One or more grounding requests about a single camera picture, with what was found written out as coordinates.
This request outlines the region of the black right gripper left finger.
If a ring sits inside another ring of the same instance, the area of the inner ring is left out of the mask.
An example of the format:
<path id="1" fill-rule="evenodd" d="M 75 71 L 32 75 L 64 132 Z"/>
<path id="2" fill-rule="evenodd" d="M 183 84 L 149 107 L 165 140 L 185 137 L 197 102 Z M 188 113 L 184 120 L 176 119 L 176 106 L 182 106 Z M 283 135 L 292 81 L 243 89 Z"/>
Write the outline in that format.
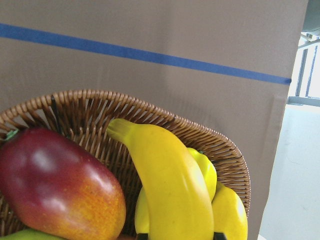
<path id="1" fill-rule="evenodd" d="M 136 235 L 136 240 L 148 240 L 149 234 L 148 233 L 138 233 Z"/>

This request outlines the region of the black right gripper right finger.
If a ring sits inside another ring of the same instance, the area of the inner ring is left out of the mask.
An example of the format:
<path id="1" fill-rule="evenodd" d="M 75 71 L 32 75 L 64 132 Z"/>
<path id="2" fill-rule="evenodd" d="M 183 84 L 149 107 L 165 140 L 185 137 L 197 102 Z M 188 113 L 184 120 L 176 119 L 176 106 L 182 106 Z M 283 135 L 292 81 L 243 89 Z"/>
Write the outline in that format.
<path id="1" fill-rule="evenodd" d="M 214 232 L 213 240 L 227 240 L 227 237 L 223 232 Z"/>

